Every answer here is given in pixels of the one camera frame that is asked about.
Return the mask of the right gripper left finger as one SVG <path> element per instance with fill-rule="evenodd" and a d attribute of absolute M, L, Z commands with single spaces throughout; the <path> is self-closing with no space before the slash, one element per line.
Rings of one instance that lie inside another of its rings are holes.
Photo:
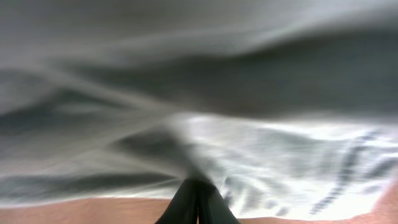
<path fill-rule="evenodd" d="M 196 224 L 197 219 L 197 182 L 186 179 L 155 224 Z"/>

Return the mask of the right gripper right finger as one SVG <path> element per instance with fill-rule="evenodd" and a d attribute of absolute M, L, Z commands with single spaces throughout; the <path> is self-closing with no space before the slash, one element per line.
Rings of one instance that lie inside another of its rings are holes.
<path fill-rule="evenodd" d="M 197 194 L 199 224 L 240 224 L 214 185 L 200 181 Z"/>

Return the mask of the light blue t-shirt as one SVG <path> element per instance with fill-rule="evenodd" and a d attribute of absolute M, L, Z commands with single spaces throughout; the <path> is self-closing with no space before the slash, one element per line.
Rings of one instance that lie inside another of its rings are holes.
<path fill-rule="evenodd" d="M 397 172 L 394 0 L 1 1 L 1 206 L 172 198 L 342 220 Z"/>

